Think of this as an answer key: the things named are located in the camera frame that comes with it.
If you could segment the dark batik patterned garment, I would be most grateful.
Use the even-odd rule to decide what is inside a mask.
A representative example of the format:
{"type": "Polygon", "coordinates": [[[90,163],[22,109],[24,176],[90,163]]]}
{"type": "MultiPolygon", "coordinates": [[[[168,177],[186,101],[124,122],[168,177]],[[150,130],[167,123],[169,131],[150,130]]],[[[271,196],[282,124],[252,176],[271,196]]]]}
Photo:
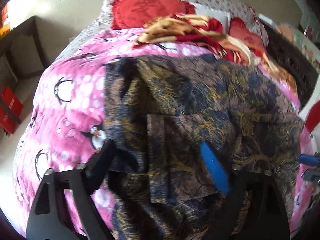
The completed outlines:
{"type": "Polygon", "coordinates": [[[108,174],[116,239],[200,239],[219,225],[226,197],[203,142],[225,167],[275,172],[290,222],[304,124],[259,68],[211,55],[125,57],[105,68],[104,130],[124,151],[108,174]]]}

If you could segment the white plastic chair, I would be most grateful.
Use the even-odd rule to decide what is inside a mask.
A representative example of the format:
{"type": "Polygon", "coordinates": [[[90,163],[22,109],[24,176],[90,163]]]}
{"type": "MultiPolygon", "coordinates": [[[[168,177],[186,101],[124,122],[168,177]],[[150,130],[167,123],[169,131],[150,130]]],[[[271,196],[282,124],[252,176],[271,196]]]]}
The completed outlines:
{"type": "Polygon", "coordinates": [[[319,126],[319,124],[318,124],[311,133],[309,133],[305,127],[306,117],[308,116],[310,109],[315,104],[319,104],[319,99],[318,100],[309,100],[308,103],[302,108],[302,110],[298,114],[298,117],[304,122],[304,130],[306,131],[306,133],[308,135],[312,135],[313,131],[319,126]]]}

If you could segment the red cloth on chair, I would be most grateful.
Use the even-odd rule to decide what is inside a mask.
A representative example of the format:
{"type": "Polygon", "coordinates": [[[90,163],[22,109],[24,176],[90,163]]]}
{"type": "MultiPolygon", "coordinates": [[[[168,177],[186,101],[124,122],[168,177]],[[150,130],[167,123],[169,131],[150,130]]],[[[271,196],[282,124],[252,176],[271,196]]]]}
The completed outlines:
{"type": "Polygon", "coordinates": [[[305,120],[305,127],[309,133],[311,133],[314,128],[319,124],[320,121],[320,110],[319,104],[313,105],[310,109],[308,116],[305,120]]]}

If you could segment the pink penguin fleece blanket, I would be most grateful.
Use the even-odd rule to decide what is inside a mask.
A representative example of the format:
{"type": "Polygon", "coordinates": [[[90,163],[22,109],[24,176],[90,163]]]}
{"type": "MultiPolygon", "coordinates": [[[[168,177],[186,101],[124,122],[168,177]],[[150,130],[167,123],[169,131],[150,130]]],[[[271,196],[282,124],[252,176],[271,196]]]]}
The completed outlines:
{"type": "MultiPolygon", "coordinates": [[[[88,162],[90,157],[99,153],[104,144],[110,140],[104,130],[105,66],[108,63],[119,58],[151,55],[167,57],[211,55],[217,60],[225,60],[208,49],[188,43],[167,42],[162,46],[149,44],[133,48],[133,39],[142,32],[142,29],[103,31],[86,42],[73,56],[55,62],[43,72],[35,92],[30,124],[19,140],[14,158],[16,220],[25,236],[29,213],[45,172],[49,169],[54,172],[72,170],[76,165],[88,162]]],[[[297,94],[293,94],[287,87],[272,80],[261,66],[249,67],[259,68],[263,75],[291,101],[298,115],[300,103],[297,94]]],[[[299,146],[300,154],[310,149],[310,141],[304,126],[299,146]]],[[[116,149],[115,158],[124,153],[117,146],[116,149]]],[[[313,219],[315,207],[312,202],[314,187],[303,180],[302,166],[298,162],[298,157],[296,158],[298,170],[293,188],[293,210],[289,222],[290,238],[299,233],[305,223],[313,219]]],[[[113,239],[116,239],[112,232],[112,214],[116,199],[108,188],[111,166],[112,164],[100,188],[92,194],[92,199],[113,239]]],[[[241,231],[251,198],[252,192],[247,192],[233,234],[241,231]]]]}

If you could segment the red gift bag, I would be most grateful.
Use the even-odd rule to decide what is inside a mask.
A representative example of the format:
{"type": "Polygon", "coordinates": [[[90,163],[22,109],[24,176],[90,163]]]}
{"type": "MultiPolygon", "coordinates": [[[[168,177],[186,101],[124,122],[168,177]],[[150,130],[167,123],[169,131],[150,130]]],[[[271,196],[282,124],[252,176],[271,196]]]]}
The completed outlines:
{"type": "Polygon", "coordinates": [[[20,115],[23,104],[13,93],[9,86],[1,93],[0,124],[8,134],[14,134],[18,125],[21,124],[20,115]]]}

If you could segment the dark wooden console table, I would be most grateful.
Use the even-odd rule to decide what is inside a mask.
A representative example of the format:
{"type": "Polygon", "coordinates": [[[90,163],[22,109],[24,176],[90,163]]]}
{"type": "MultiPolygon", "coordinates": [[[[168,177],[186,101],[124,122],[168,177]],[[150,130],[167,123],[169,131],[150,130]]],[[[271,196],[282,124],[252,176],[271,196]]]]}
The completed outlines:
{"type": "Polygon", "coordinates": [[[31,16],[1,38],[1,56],[17,81],[39,76],[50,66],[37,28],[37,16],[31,16]]]}

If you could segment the red and gold blanket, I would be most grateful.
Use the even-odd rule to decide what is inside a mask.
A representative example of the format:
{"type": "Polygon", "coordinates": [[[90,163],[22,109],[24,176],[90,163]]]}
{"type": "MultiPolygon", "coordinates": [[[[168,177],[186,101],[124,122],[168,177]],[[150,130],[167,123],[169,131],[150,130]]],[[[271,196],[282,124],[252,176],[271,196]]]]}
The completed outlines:
{"type": "Polygon", "coordinates": [[[222,23],[204,15],[169,15],[144,24],[145,30],[136,38],[133,48],[163,42],[188,43],[204,47],[219,58],[243,66],[262,67],[277,83],[297,94],[296,81],[284,68],[268,58],[267,52],[249,48],[241,40],[223,33],[222,23]]]}

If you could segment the red heart-shaped cushion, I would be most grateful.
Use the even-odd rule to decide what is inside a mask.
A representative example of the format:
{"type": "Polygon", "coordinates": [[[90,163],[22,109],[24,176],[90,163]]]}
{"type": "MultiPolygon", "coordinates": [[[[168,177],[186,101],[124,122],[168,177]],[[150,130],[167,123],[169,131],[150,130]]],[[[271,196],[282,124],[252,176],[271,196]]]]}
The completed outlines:
{"type": "Polygon", "coordinates": [[[195,7],[182,0],[114,0],[111,29],[142,28],[156,17],[195,14],[195,7]]]}

